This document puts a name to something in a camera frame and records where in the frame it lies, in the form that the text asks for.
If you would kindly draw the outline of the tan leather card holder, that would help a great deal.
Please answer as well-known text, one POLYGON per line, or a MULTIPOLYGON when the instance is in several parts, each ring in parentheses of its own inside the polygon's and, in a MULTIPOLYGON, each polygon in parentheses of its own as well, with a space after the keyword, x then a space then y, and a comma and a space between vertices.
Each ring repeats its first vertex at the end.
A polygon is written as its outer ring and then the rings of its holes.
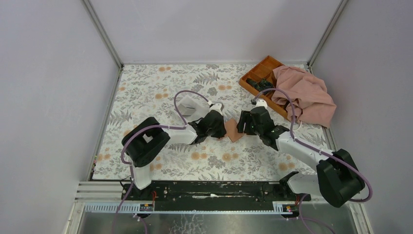
POLYGON ((226 130, 226 134, 221 139, 224 139, 224 138, 227 137, 227 138, 229 138, 229 140, 232 143, 234 143, 234 142, 237 142, 238 140, 240 140, 242 137, 245 136, 244 133, 239 133, 238 132, 237 121, 234 118, 231 118, 230 120, 225 122, 224 126, 225 126, 225 130, 226 130))

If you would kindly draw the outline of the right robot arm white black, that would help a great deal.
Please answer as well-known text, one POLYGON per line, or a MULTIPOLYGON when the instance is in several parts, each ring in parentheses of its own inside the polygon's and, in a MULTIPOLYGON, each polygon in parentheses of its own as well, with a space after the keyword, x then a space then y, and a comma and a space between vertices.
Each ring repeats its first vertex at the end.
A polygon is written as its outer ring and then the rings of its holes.
POLYGON ((242 111, 237 131, 258 136, 264 145, 295 157, 315 171, 312 175, 291 172, 283 177, 279 193, 284 200, 291 201, 298 194, 317 195, 339 208, 347 201, 354 202, 354 196, 366 186, 346 150, 324 150, 294 136, 290 129, 276 125, 264 107, 242 111))

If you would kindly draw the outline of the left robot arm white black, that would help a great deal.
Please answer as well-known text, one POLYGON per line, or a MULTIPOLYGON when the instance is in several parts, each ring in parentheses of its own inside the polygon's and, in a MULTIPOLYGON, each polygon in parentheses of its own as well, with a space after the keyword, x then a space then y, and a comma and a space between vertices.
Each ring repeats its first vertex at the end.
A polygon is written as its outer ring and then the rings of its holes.
POLYGON ((222 138, 226 135, 221 111, 210 110, 205 117, 180 126, 161 125, 149 117, 122 139, 122 162, 129 165, 134 183, 132 194, 146 200, 151 194, 150 164, 167 145, 196 145, 208 137, 222 138))

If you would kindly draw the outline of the white plastic card box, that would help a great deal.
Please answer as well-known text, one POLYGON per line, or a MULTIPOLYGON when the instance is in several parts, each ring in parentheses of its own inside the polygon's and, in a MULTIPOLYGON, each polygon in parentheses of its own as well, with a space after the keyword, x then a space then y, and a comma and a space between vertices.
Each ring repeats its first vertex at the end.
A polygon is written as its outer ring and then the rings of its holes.
POLYGON ((197 100, 189 95, 177 102, 177 108, 187 123, 203 118, 209 112, 207 102, 197 100))

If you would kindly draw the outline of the dark green items in tray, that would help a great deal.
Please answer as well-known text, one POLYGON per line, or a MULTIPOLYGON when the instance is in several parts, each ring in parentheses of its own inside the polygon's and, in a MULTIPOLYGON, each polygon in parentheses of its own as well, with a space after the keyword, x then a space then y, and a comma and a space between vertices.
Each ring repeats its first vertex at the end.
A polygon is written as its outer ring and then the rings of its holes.
POLYGON ((274 85, 267 81, 266 79, 261 79, 260 81, 254 81, 251 78, 246 79, 246 83, 253 89, 261 92, 266 89, 274 88, 274 85))

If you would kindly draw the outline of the orange wooden tray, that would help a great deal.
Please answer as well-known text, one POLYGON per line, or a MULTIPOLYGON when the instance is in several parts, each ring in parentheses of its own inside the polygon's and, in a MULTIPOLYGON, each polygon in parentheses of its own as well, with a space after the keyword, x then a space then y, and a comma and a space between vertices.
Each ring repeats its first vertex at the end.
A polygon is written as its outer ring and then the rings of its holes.
MULTIPOLYGON (((280 66, 283 66, 283 63, 279 62, 271 56, 267 56, 257 65, 255 65, 250 71, 248 71, 244 76, 242 76, 239 80, 239 84, 249 93, 256 96, 259 93, 259 90, 250 85, 247 80, 250 79, 252 81, 255 81, 256 83, 265 80, 270 82, 275 87, 277 79, 275 78, 273 70, 280 66)), ((285 108, 271 100, 273 94, 274 91, 269 91, 266 94, 260 95, 260 98, 264 99, 267 102, 269 108, 277 112, 283 118, 287 119, 287 111, 285 110, 285 108)))

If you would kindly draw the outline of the pink cloth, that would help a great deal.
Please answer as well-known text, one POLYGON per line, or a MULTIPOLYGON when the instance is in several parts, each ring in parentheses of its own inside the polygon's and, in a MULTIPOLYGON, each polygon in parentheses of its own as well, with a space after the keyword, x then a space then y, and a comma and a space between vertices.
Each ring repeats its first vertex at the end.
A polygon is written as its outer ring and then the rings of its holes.
POLYGON ((276 88, 292 100, 297 121, 329 128, 336 110, 332 97, 322 79, 293 66, 273 69, 276 88))

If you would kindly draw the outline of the floral table mat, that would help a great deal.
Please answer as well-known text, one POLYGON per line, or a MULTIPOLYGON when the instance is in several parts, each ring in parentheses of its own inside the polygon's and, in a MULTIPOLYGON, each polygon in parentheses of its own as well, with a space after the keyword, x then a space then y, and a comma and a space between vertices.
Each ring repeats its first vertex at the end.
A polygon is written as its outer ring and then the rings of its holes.
MULTIPOLYGON (((237 120, 242 110, 251 108, 252 95, 239 85, 239 79, 251 69, 251 64, 125 65, 92 179, 128 178, 129 167, 120 159, 123 137, 148 117, 163 125, 183 125, 173 101, 186 95, 202 106, 206 100, 220 101, 224 119, 237 120)), ((292 171, 314 173, 255 136, 236 142, 208 138, 198 145, 168 145, 150 164, 155 180, 277 181, 292 171)))

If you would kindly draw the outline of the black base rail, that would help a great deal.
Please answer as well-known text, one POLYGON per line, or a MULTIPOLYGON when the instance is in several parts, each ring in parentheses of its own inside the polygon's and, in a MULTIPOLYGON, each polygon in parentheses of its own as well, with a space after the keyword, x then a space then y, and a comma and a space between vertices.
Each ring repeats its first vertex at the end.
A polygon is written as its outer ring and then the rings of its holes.
POLYGON ((121 197, 147 201, 155 211, 272 211, 278 202, 297 205, 310 195, 295 194, 285 182, 156 180, 144 189, 122 183, 121 197))

